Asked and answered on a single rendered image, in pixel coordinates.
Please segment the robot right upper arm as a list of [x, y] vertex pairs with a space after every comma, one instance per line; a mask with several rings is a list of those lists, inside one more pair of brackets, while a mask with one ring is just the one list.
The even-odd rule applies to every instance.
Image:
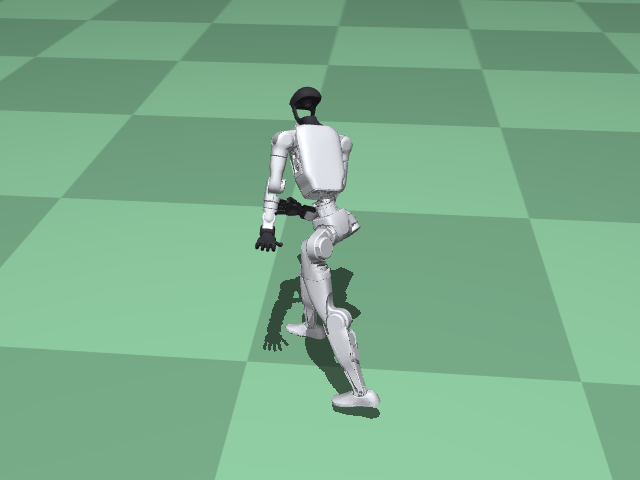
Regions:
[[[345, 186], [346, 186], [348, 160], [349, 160], [349, 154], [350, 154], [350, 152], [352, 150], [352, 141], [351, 141], [351, 139], [349, 137], [341, 135], [341, 134], [339, 134], [339, 137], [340, 137], [340, 142], [341, 142], [343, 164], [344, 164], [344, 172], [345, 172], [345, 177], [344, 177], [344, 180], [343, 180], [343, 183], [342, 183], [342, 190], [341, 190], [341, 192], [342, 192], [345, 189]], [[339, 193], [341, 193], [341, 192], [339, 192]]]

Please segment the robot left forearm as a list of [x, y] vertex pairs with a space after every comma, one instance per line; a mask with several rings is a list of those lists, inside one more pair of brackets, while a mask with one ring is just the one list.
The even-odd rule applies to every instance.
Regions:
[[264, 194], [264, 206], [263, 211], [265, 213], [262, 215], [263, 228], [273, 229], [273, 225], [276, 221], [276, 215], [278, 211], [278, 204], [280, 203], [280, 197], [277, 197], [276, 194], [268, 193], [270, 177], [267, 180], [265, 194]]

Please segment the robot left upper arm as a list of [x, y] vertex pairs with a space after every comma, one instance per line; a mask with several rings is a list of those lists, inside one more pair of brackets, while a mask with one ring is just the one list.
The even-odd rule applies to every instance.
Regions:
[[270, 180], [268, 186], [268, 192], [270, 193], [281, 194], [285, 189], [286, 179], [283, 179], [282, 176], [288, 156], [287, 149], [293, 145], [295, 133], [296, 130], [280, 131], [272, 137]]

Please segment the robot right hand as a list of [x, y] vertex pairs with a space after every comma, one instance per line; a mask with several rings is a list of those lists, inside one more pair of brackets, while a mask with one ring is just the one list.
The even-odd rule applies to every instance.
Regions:
[[280, 199], [280, 203], [278, 204], [278, 211], [277, 213], [274, 213], [275, 215], [300, 215], [300, 218], [305, 219], [304, 216], [307, 211], [316, 212], [314, 207], [312, 208], [311, 206], [307, 205], [302, 206], [301, 203], [297, 202], [292, 197], [287, 198], [287, 200]]

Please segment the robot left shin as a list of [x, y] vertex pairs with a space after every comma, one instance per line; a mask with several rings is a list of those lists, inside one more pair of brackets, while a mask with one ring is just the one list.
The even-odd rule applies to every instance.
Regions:
[[[366, 386], [359, 364], [359, 350], [354, 331], [351, 329], [347, 330], [346, 321], [339, 313], [330, 314], [326, 324], [327, 327], [324, 323], [323, 326], [328, 341], [338, 363], [344, 369], [344, 373], [349, 383], [351, 383], [354, 396], [357, 395], [356, 397], [358, 397], [359, 395], [363, 395]], [[357, 388], [358, 393], [353, 384]], [[360, 393], [360, 391], [363, 393]]]

